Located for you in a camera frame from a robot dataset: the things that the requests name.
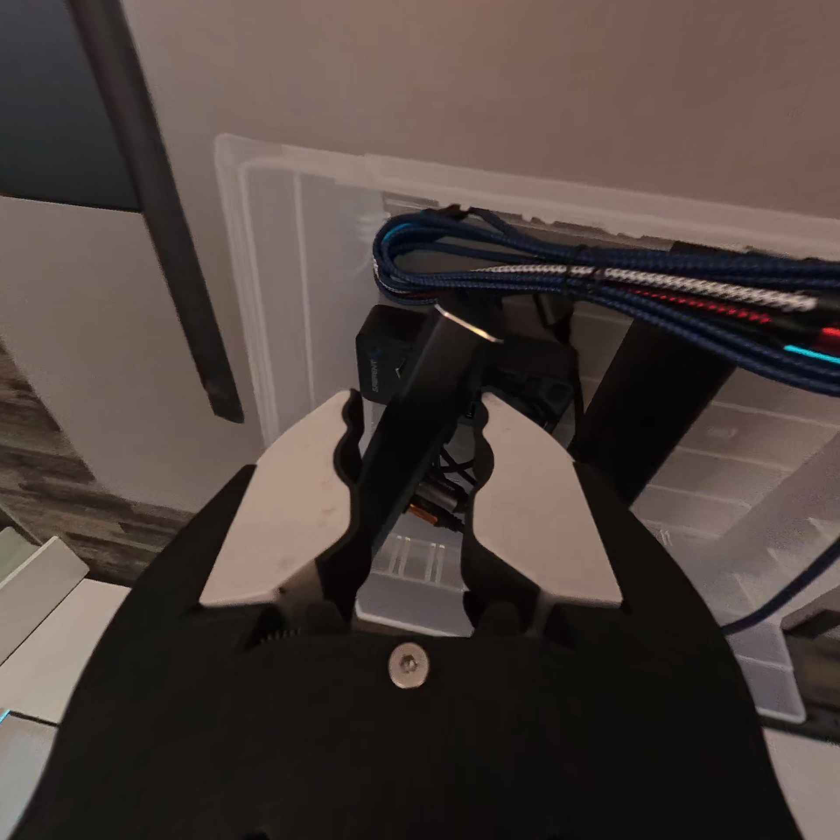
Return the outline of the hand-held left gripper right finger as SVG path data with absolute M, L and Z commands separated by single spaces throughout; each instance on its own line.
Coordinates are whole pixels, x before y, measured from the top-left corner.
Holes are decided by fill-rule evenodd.
M 572 457 L 500 395 L 479 407 L 463 536 L 472 634 L 621 627 L 623 593 Z

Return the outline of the white metal bar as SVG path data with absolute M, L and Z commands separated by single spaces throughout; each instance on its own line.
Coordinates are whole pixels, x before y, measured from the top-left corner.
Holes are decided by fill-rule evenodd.
M 58 537 L 36 546 L 1 531 L 1 662 L 87 576 L 89 568 Z

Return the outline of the clear plastic bin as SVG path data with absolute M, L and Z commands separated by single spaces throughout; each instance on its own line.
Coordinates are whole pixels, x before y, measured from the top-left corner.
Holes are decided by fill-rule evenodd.
M 674 210 L 685 202 L 677 199 L 627 193 L 625 218 L 604 214 L 606 205 L 563 205 L 547 185 L 515 176 L 229 135 L 217 139 L 216 166 L 266 446 L 335 393 L 360 391 L 355 338 L 373 306 L 428 313 L 458 297 L 498 312 L 504 340 L 489 347 L 471 404 L 411 497 L 464 524 L 485 392 L 549 433 L 581 473 L 601 478 L 570 446 L 634 320 L 547 295 L 455 291 L 422 306 L 394 301 L 374 278 L 380 228 L 397 215 L 477 207 L 563 245 L 714 249 L 697 248 L 699 226 L 679 229 Z M 746 246 L 721 251 L 785 257 Z M 708 604 L 759 714 L 808 720 L 803 636 L 838 631 L 838 398 L 736 368 L 629 508 Z M 386 561 L 391 578 L 406 560 L 432 570 L 440 538 L 414 529 L 407 514 L 397 519 L 374 558 L 374 581 L 385 578 Z M 464 532 L 456 534 L 462 559 Z

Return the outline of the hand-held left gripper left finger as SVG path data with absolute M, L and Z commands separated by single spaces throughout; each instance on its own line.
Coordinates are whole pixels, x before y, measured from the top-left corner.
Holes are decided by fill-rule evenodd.
M 268 605 L 289 627 L 332 603 L 345 622 L 372 561 L 362 524 L 360 393 L 337 392 L 259 457 L 199 604 Z

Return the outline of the black hub silver rim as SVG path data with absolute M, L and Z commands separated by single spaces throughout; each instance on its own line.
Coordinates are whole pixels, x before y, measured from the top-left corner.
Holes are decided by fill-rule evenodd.
M 385 537 L 471 404 L 489 347 L 504 336 L 498 312 L 471 308 L 459 297 L 445 297 L 427 313 L 413 364 L 362 456 L 361 547 L 350 564 L 351 604 Z

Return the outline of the dark cable light-blue plugs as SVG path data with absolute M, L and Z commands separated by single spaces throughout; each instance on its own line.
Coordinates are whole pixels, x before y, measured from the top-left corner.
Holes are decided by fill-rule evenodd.
M 547 295 L 672 333 L 766 380 L 838 398 L 839 265 L 720 250 L 563 245 L 482 208 L 389 219 L 371 247 L 394 301 Z

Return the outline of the black divider plate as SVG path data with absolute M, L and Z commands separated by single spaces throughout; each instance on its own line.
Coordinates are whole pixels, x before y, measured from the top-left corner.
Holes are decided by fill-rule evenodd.
M 735 369 L 634 320 L 584 410 L 570 453 L 631 507 Z

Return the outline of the black usb hub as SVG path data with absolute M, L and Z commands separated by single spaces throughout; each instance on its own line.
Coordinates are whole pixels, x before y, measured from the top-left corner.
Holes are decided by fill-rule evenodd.
M 386 405 L 399 391 L 426 320 L 424 311 L 373 306 L 355 338 L 359 390 L 365 400 Z

